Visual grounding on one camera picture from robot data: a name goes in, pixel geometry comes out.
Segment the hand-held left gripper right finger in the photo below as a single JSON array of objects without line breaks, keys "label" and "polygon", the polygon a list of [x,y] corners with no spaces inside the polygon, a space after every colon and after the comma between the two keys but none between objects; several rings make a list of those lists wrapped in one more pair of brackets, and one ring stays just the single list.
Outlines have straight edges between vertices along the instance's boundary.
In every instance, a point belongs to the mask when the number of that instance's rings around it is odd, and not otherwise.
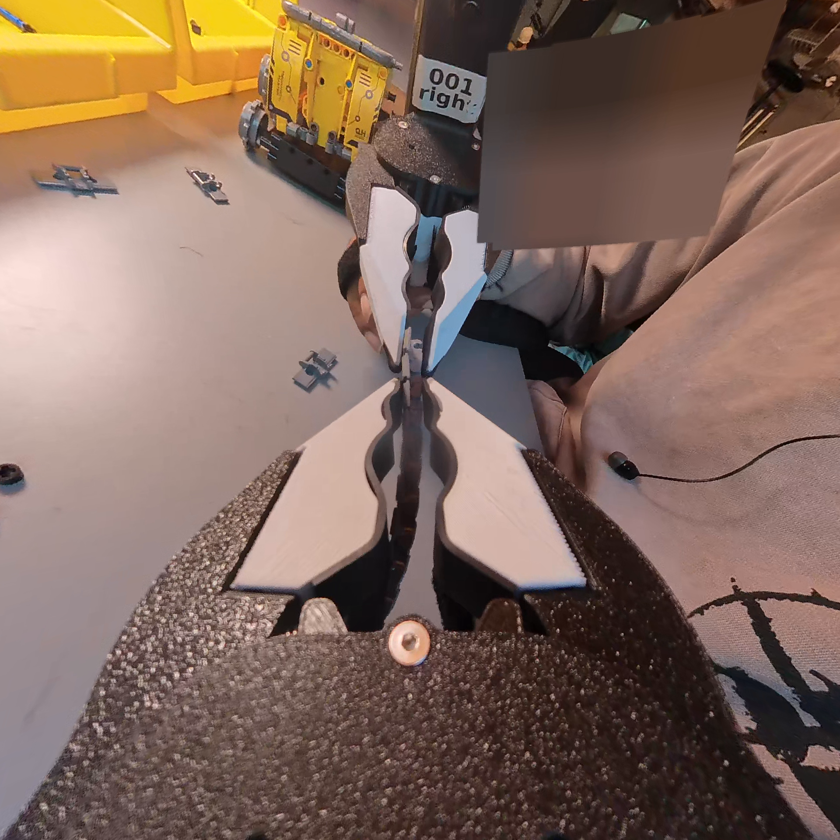
[{"label": "hand-held left gripper right finger", "polygon": [[488,605],[587,592],[581,566],[541,488],[539,453],[436,380],[426,380],[435,510],[433,583],[446,624],[478,624]]}]

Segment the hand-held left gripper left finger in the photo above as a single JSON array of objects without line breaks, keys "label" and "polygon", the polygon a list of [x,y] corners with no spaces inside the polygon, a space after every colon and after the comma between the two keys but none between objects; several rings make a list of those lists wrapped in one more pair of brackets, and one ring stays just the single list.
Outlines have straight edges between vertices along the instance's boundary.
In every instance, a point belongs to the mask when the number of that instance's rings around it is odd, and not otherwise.
[{"label": "hand-held left gripper left finger", "polygon": [[391,380],[295,451],[231,590],[323,597],[346,624],[384,623],[392,556],[382,480],[402,412],[402,387]]}]

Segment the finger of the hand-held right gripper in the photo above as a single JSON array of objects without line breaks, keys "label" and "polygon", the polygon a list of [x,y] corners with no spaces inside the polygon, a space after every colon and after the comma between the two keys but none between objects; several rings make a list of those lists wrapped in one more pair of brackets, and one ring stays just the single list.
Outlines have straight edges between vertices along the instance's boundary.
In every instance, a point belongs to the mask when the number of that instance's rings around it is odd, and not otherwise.
[{"label": "finger of the hand-held right gripper", "polygon": [[412,259],[407,244],[420,217],[419,207],[401,190],[383,185],[372,187],[366,239],[360,246],[360,268],[375,327],[393,371],[401,366],[408,313],[405,289]]},{"label": "finger of the hand-held right gripper", "polygon": [[432,316],[424,335],[424,372],[444,358],[487,281],[487,244],[478,240],[478,213],[444,217],[433,246]]}]

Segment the grey toy track link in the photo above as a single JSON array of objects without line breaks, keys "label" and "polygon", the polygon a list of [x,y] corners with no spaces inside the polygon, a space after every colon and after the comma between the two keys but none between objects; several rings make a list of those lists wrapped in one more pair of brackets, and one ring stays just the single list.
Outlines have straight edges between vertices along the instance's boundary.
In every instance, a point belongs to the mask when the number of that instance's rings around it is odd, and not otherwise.
[{"label": "grey toy track link", "polygon": [[192,181],[196,184],[196,186],[199,188],[199,190],[205,196],[209,197],[214,204],[228,204],[228,197],[223,190],[222,183],[216,178],[214,173],[190,167],[186,167],[185,171],[190,176]]},{"label": "grey toy track link", "polygon": [[337,362],[337,354],[330,350],[311,350],[299,361],[300,370],[292,376],[292,381],[303,391],[311,392],[316,385],[330,378]]}]

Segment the person's right forearm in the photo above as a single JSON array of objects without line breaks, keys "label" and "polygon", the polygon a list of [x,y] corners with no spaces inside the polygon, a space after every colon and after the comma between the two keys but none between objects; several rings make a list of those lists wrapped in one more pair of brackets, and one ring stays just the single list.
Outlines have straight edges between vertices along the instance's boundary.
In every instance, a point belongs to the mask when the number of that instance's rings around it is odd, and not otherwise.
[{"label": "person's right forearm", "polygon": [[651,317],[697,278],[757,298],[782,330],[838,320],[838,121],[735,154],[705,234],[516,250],[460,332],[519,350],[599,343]]}]

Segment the grey toy track link pair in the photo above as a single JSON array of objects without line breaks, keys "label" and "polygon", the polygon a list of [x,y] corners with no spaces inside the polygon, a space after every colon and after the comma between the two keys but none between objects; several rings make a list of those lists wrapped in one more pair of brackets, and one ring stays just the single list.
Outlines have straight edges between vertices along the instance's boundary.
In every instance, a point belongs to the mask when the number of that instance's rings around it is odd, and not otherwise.
[{"label": "grey toy track link pair", "polygon": [[31,174],[34,184],[73,196],[117,195],[119,189],[109,181],[93,176],[84,166],[52,164],[50,171]]}]

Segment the grey desk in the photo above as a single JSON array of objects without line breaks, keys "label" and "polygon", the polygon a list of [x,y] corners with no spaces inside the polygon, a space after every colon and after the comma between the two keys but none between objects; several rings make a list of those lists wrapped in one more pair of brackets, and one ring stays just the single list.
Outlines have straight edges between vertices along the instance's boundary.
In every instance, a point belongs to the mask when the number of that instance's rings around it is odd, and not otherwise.
[{"label": "grey desk", "polygon": [[[349,222],[247,156],[248,99],[2,136],[2,462],[25,476],[2,488],[2,831],[171,557],[390,379],[338,290]],[[119,194],[38,187],[52,164]],[[305,392],[320,349],[338,362]]]}]

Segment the person's right hand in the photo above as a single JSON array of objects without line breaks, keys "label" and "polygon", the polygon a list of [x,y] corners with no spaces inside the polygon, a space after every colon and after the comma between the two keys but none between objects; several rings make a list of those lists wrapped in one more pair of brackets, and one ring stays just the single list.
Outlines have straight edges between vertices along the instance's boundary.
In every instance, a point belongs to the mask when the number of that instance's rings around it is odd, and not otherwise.
[{"label": "person's right hand", "polygon": [[382,353],[383,343],[375,325],[375,317],[361,272],[361,249],[353,238],[344,250],[337,266],[339,290],[350,307],[357,329],[377,354]]}]

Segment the yellow toy robot vehicle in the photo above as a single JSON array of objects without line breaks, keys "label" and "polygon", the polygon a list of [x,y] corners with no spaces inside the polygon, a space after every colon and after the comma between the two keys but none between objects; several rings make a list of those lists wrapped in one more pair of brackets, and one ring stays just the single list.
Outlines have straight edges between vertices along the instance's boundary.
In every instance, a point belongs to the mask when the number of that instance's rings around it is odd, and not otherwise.
[{"label": "yellow toy robot vehicle", "polygon": [[246,153],[265,152],[279,173],[343,207],[350,165],[389,116],[383,105],[396,99],[392,77],[402,69],[357,35],[347,16],[330,19],[281,2],[259,65],[259,96],[238,122]]}]

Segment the teal garment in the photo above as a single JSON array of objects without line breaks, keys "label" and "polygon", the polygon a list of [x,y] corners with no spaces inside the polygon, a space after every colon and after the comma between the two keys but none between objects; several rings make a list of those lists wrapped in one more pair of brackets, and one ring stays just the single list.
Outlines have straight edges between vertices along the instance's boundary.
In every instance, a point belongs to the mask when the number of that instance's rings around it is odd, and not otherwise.
[{"label": "teal garment", "polygon": [[560,345],[556,342],[551,342],[549,346],[552,350],[570,359],[581,369],[583,373],[586,373],[595,364],[614,352],[621,346],[621,344],[622,342],[613,342],[597,344],[585,348],[574,348],[571,346]]}]

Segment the beige printed hoodie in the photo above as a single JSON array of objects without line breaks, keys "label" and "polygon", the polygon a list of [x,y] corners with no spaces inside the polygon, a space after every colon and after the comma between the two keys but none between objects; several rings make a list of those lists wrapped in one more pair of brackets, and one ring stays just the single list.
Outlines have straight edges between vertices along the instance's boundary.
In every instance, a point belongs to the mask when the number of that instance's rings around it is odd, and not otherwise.
[{"label": "beige printed hoodie", "polygon": [[541,435],[690,617],[738,728],[814,838],[838,838],[838,320],[782,330],[690,280],[563,396]]}]

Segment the yellow divided parts bin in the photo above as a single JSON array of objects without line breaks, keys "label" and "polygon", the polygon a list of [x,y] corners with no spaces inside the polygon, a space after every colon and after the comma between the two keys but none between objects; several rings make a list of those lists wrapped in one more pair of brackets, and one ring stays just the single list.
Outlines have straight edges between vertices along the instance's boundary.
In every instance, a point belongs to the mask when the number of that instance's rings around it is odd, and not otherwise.
[{"label": "yellow divided parts bin", "polygon": [[2,1],[1,131],[146,109],[175,82],[172,20],[160,1]]}]

